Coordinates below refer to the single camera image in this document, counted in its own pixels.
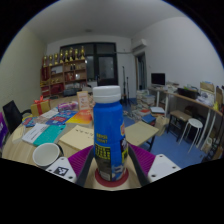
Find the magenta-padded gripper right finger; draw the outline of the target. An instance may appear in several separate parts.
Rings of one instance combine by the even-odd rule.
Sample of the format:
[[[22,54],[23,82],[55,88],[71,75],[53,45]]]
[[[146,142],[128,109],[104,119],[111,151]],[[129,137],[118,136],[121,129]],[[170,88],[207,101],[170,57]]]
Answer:
[[[129,145],[128,153],[141,186],[180,170],[180,167],[164,154],[153,155],[151,152],[132,144]]]

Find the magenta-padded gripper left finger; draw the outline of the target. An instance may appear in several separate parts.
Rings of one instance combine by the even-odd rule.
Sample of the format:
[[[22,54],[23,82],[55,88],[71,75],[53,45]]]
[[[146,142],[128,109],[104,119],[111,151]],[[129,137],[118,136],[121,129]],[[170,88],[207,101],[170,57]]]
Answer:
[[[46,171],[78,186],[84,186],[93,157],[93,147],[89,146],[69,158],[60,157]]]

